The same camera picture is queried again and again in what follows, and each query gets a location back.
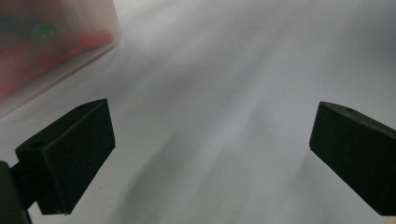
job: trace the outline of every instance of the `green object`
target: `green object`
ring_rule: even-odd
[[[42,42],[49,37],[57,34],[59,32],[59,27],[51,22],[42,22],[35,27],[32,32],[32,40],[35,42]]]

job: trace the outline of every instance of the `blurry object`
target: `blurry object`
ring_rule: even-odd
[[[309,146],[379,215],[396,216],[396,131],[321,102]]]
[[[16,149],[11,169],[0,161],[0,222],[30,223],[35,201],[44,215],[70,214],[115,144],[107,100],[53,122]]]
[[[37,85],[44,89],[111,48],[119,27],[109,6],[111,0],[1,1],[0,102],[51,69],[68,66],[51,74],[58,78]]]

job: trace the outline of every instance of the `translucent plastic container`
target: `translucent plastic container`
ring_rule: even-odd
[[[0,117],[110,50],[112,0],[0,0]]]

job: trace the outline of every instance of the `screw hole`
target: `screw hole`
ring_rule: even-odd
[[[30,145],[30,148],[39,148],[42,147],[44,145],[43,142],[35,142],[32,145]]]

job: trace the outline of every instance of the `white table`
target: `white table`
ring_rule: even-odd
[[[396,128],[396,2],[115,0],[107,55],[0,119],[1,160],[107,98],[117,147],[36,224],[386,223],[309,150],[318,103]]]

